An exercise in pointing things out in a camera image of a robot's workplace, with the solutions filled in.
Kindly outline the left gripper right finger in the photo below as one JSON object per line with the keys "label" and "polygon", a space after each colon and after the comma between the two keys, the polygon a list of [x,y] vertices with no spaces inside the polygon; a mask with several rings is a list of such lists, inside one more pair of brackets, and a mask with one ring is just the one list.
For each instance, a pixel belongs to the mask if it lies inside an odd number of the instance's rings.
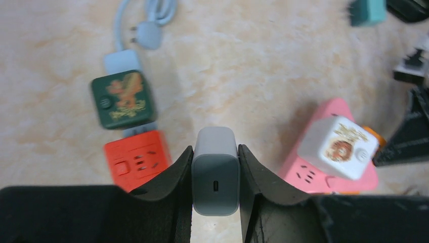
{"label": "left gripper right finger", "polygon": [[310,195],[238,154],[244,242],[428,242],[427,197]]}

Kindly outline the teal plug adapter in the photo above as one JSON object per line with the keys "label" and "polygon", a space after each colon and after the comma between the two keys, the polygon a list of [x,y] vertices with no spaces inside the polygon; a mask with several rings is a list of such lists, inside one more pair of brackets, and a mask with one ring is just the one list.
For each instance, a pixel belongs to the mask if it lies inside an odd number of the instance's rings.
{"label": "teal plug adapter", "polygon": [[385,0],[355,0],[349,4],[348,11],[353,27],[375,26],[387,18]]}

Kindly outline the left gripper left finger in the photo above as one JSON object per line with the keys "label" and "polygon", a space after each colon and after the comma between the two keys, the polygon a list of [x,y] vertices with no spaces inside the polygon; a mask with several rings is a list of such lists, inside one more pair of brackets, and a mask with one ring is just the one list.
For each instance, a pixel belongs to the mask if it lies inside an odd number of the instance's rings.
{"label": "left gripper left finger", "polygon": [[169,168],[126,192],[114,185],[1,190],[1,242],[189,242],[188,146]]}

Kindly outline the green cube socket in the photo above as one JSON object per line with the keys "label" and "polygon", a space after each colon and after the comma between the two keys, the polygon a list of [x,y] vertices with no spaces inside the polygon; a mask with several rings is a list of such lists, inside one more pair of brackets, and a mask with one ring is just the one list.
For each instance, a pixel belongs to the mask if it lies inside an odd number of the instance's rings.
{"label": "green cube socket", "polygon": [[90,88],[99,123],[107,130],[127,129],[157,119],[151,87],[139,70],[96,78]]}

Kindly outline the white cube socket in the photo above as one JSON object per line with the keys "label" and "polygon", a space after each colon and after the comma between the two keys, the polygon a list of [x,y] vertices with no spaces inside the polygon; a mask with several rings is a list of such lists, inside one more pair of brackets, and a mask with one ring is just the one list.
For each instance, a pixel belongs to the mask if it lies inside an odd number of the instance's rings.
{"label": "white cube socket", "polygon": [[359,180],[378,149],[378,140],[344,116],[312,123],[297,149],[300,158],[324,173]]}

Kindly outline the pink triangular power strip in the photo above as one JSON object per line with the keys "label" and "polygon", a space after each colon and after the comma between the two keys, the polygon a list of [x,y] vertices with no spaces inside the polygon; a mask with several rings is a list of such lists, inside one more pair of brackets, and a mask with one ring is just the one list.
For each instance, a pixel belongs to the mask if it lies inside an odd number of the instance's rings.
{"label": "pink triangular power strip", "polygon": [[310,194],[373,190],[380,145],[375,132],[355,123],[346,101],[333,98],[316,109],[277,175]]}

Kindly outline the red cube socket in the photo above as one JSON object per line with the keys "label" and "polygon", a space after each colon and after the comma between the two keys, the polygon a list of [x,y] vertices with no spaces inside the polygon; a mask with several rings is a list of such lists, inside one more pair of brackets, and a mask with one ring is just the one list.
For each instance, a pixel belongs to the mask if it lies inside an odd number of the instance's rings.
{"label": "red cube socket", "polygon": [[160,130],[109,142],[103,149],[114,184],[126,192],[152,180],[172,164]]}

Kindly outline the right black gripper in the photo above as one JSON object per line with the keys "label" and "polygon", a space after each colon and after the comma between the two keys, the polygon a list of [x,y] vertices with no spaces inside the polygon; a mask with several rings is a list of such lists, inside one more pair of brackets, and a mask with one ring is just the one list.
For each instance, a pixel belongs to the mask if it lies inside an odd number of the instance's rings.
{"label": "right black gripper", "polygon": [[414,52],[402,58],[393,69],[396,81],[415,85],[410,93],[422,111],[410,111],[387,144],[374,157],[377,167],[428,161],[428,34],[414,45]]}

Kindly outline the orange power strip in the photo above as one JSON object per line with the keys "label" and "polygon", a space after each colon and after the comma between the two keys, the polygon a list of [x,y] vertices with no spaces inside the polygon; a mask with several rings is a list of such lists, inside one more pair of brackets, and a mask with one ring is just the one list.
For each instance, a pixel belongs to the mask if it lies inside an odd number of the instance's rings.
{"label": "orange power strip", "polygon": [[[371,135],[373,135],[378,140],[378,149],[375,152],[375,154],[373,155],[373,157],[375,157],[375,155],[386,145],[387,142],[383,138],[383,136],[379,135],[376,131],[374,131],[370,127],[363,126],[363,129],[365,131],[367,131],[368,133],[370,133]],[[345,194],[345,195],[359,195],[360,193],[361,193],[360,191],[340,192],[340,194]]]}

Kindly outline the white plug adapter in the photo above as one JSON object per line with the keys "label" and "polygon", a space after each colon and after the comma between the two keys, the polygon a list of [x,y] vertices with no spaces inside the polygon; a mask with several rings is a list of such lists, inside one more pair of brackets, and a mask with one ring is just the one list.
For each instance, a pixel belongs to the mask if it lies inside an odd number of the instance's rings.
{"label": "white plug adapter", "polygon": [[197,136],[191,163],[194,210],[229,216],[239,206],[240,162],[235,135],[227,127],[205,127]]}

